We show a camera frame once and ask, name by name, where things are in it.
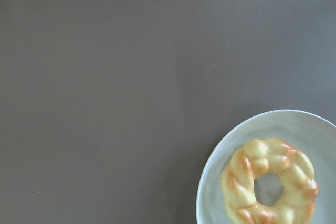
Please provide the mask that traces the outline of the glazed twisted donut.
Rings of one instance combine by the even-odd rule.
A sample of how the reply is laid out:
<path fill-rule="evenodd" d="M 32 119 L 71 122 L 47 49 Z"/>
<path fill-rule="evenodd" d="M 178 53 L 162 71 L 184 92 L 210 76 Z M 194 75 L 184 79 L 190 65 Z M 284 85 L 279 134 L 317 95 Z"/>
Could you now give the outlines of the glazed twisted donut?
<path fill-rule="evenodd" d="M 255 181 L 278 176 L 283 193 L 271 206 L 256 199 Z M 277 139 L 253 139 L 231 157 L 221 175 L 224 205 L 233 223 L 309 223 L 319 186 L 310 159 Z"/>

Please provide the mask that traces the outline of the grey-white plate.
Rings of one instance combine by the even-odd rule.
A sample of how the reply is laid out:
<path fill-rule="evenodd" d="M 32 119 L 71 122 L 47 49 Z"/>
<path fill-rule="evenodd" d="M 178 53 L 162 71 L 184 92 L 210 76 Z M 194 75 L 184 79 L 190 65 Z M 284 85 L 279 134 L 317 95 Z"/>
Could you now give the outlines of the grey-white plate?
<path fill-rule="evenodd" d="M 312 223 L 335 223 L 335 125 L 299 110 L 255 115 L 233 128 L 212 151 L 200 178 L 197 223 L 230 223 L 220 176 L 233 153 L 254 138 L 280 138 L 303 151 L 314 166 L 319 195 Z"/>

